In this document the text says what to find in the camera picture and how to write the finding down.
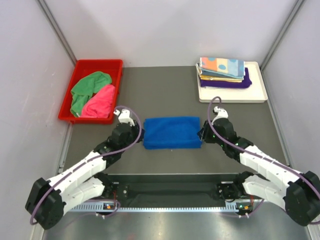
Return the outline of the royal blue towel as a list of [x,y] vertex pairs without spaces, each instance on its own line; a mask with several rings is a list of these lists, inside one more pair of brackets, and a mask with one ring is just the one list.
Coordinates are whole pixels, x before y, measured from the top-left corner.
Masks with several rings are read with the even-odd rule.
[[143,146],[147,150],[199,149],[202,141],[197,116],[147,118],[144,121]]

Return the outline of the yellow and blue cartoon towel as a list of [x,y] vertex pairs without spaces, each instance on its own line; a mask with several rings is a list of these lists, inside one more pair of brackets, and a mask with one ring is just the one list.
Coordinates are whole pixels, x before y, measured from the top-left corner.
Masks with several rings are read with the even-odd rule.
[[233,77],[227,77],[227,76],[208,76],[208,75],[199,75],[200,79],[244,79],[242,78],[233,78]]

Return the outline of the light blue patterned towel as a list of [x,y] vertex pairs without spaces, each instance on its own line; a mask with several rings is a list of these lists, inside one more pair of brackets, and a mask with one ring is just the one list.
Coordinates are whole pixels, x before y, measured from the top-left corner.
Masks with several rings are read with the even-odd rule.
[[196,64],[199,73],[212,77],[241,79],[245,76],[245,62],[234,58],[201,57]]

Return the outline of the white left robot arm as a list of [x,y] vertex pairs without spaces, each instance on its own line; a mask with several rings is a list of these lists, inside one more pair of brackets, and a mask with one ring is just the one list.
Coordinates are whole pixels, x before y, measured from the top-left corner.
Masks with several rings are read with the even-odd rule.
[[80,162],[49,179],[37,179],[25,204],[30,225],[49,230],[73,207],[92,198],[109,198],[114,187],[103,171],[139,143],[143,132],[140,120],[118,123],[107,140]]

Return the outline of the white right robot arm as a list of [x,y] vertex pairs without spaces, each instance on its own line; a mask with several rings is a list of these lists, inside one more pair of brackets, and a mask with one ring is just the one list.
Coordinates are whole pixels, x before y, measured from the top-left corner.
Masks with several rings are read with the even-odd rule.
[[205,121],[197,135],[205,143],[220,145],[229,158],[257,172],[237,175],[233,181],[237,197],[260,197],[280,207],[301,226],[319,225],[320,179],[315,173],[302,173],[271,158],[238,136],[227,118]]

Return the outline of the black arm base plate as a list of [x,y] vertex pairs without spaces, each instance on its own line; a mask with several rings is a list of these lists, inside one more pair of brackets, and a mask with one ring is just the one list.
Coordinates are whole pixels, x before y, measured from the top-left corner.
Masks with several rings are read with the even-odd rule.
[[101,174],[122,207],[222,207],[225,201],[249,200],[226,174]]

